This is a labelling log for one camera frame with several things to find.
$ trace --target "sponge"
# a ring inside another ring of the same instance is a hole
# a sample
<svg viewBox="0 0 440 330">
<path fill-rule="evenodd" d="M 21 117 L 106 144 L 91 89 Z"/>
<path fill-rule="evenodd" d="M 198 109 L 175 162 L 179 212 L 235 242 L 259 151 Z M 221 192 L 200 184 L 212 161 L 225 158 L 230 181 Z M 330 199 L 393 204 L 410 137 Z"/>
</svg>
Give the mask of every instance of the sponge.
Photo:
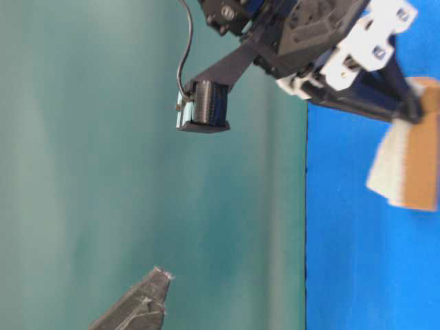
<svg viewBox="0 0 440 330">
<path fill-rule="evenodd" d="M 420 97 L 425 116 L 413 125 L 393 120 L 384 136 L 367 187 L 390 205 L 437 210 L 439 186 L 440 83 L 432 78 L 409 78 Z"/>
</svg>

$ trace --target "green backdrop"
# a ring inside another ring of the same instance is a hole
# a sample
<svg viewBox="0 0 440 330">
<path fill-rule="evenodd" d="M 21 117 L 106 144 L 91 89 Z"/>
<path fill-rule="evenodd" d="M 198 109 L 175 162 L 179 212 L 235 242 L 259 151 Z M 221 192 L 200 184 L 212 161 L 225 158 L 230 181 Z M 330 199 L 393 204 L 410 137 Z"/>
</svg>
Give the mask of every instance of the green backdrop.
<svg viewBox="0 0 440 330">
<path fill-rule="evenodd" d="M 190 5 L 187 78 L 237 46 Z M 230 132 L 176 132 L 176 1 L 1 0 L 0 37 L 2 329 L 86 329 L 155 265 L 164 330 L 305 328 L 305 104 L 251 68 Z"/>
</svg>

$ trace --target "black cable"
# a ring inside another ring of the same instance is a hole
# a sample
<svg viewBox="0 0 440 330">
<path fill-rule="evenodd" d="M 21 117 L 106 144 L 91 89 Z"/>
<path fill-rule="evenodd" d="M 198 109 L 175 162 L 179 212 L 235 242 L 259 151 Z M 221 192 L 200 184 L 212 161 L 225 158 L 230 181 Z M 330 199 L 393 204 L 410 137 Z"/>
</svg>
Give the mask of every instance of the black cable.
<svg viewBox="0 0 440 330">
<path fill-rule="evenodd" d="M 188 23 L 189 23 L 189 35 L 188 35 L 188 43 L 186 45 L 184 56 L 181 58 L 179 67 L 177 68 L 177 86 L 179 86 L 180 94 L 185 100 L 189 99 L 189 95 L 185 93 L 184 88 L 182 86 L 182 70 L 184 68 L 186 59 L 188 58 L 188 55 L 190 53 L 191 44 L 193 43 L 193 16 L 191 15 L 190 8 L 186 4 L 185 0 L 179 0 L 181 5 L 186 10 L 186 14 L 188 15 Z"/>
</svg>

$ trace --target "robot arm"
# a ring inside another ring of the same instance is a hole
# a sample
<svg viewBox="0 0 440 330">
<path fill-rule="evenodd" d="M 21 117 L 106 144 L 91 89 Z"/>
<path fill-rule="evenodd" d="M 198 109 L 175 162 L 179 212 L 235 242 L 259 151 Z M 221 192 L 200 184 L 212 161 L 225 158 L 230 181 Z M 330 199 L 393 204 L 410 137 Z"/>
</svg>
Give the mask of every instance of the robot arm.
<svg viewBox="0 0 440 330">
<path fill-rule="evenodd" d="M 228 94 L 252 63 L 314 104 L 377 120 L 421 120 L 395 57 L 396 35 L 417 16 L 405 0 L 199 2 L 207 24 L 239 36 L 241 46 L 186 84 L 177 105 L 180 131 L 228 130 Z"/>
</svg>

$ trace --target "black cylindrical sensor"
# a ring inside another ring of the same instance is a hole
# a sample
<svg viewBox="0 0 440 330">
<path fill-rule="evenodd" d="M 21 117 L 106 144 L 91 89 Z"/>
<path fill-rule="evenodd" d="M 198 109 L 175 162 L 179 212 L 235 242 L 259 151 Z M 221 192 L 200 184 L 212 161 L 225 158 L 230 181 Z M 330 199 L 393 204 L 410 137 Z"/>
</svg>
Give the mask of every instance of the black cylindrical sensor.
<svg viewBox="0 0 440 330">
<path fill-rule="evenodd" d="M 200 125 L 226 128 L 228 92 L 228 86 L 208 80 L 198 82 L 195 89 L 192 121 Z"/>
</svg>

